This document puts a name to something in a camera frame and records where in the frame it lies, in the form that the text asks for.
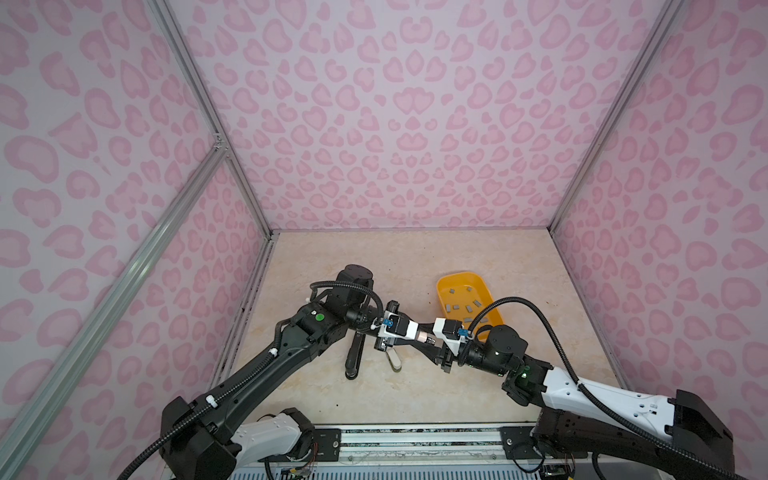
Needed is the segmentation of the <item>black long stapler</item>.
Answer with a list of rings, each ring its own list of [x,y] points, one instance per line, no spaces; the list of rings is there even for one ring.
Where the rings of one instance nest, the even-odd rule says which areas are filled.
[[[359,375],[365,338],[366,335],[364,333],[356,332],[354,334],[345,361],[345,377],[347,380],[355,380]]]

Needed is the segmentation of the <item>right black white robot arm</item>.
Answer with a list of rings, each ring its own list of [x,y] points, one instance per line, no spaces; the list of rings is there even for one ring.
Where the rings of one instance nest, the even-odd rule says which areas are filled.
[[[475,331],[437,319],[418,334],[444,370],[469,366],[501,377],[520,406],[540,410],[534,442],[553,453],[587,452],[651,466],[675,479],[734,479],[733,435],[697,394],[652,395],[579,378],[527,352],[507,325]]]

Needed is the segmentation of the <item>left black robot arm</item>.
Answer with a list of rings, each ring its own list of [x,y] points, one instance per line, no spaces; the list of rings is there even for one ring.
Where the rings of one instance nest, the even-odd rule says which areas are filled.
[[[365,338],[376,335],[395,300],[375,293],[372,272],[350,264],[336,279],[311,284],[312,294],[290,318],[279,322],[271,344],[228,379],[191,402],[178,397],[162,413],[158,451],[178,479],[227,479],[250,459],[285,457],[311,462],[318,451],[314,426],[296,408],[258,423],[249,440],[236,435],[241,425],[274,390],[304,365],[322,355],[348,331],[355,337],[345,376],[359,375]]]

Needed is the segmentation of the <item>grey mini stapler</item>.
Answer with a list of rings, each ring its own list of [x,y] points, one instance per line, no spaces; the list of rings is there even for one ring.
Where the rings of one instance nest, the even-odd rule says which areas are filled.
[[[389,365],[390,365],[392,371],[395,372],[395,373],[401,372],[402,371],[402,361],[401,361],[397,351],[394,348],[389,349],[386,352],[386,356],[387,356],[387,359],[388,359],[388,362],[389,362]]]

